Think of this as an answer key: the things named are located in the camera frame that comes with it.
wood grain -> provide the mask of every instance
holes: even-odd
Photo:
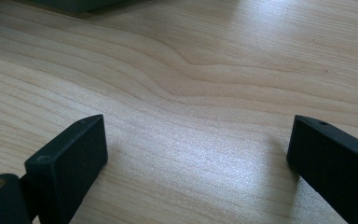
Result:
[[[100,113],[72,223],[345,223],[285,155],[295,114],[358,137],[358,1],[0,0],[0,174]]]

black rubber pad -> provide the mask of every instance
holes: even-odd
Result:
[[[287,161],[346,221],[358,224],[358,139],[296,116]]]
[[[25,162],[41,223],[69,223],[107,162],[103,116],[81,119]]]

dark object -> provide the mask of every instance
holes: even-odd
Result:
[[[106,162],[103,116],[75,122],[25,162],[20,180],[0,175],[0,223],[69,223]]]
[[[287,161],[347,222],[358,224],[358,139],[296,116]]]
[[[98,7],[107,7],[121,0],[29,0],[48,7],[55,7],[69,12],[85,12]]]

light wood surface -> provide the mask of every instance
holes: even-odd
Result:
[[[345,223],[285,155],[295,114],[358,137],[358,1],[0,1],[0,174],[100,113],[72,223]]]

wooden table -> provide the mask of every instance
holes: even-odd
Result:
[[[345,223],[285,156],[295,114],[358,137],[358,1],[0,0],[0,174],[95,114],[72,223]]]

